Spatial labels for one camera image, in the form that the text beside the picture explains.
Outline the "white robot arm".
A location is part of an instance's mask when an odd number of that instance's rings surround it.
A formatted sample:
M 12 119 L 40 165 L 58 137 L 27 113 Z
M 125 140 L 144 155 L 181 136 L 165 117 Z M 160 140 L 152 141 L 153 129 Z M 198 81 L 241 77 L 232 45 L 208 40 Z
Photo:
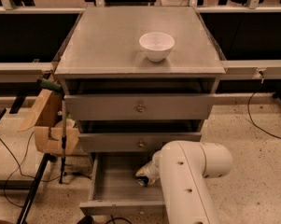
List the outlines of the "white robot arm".
M 227 175 L 232 155 L 223 145 L 172 141 L 135 174 L 138 182 L 161 182 L 169 224 L 219 224 L 206 178 Z

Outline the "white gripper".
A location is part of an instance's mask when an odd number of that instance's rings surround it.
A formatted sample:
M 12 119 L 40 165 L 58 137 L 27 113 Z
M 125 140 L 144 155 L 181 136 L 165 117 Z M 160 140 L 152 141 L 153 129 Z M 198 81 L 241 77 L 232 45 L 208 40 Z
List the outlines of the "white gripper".
M 152 185 L 160 179 L 159 167 L 153 161 L 150 161 L 147 163 L 146 167 L 140 168 L 135 176 L 146 176 L 148 178 L 148 184 Z

